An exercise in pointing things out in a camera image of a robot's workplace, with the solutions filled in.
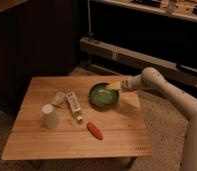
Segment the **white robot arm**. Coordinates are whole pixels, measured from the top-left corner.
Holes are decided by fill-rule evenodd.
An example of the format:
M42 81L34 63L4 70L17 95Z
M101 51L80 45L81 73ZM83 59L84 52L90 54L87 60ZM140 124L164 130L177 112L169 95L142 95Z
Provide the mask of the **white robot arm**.
M147 67L139 75L129 76L108 85L110 90L158 90L188 120L180 171L197 171L197 98L168 82L155 68Z

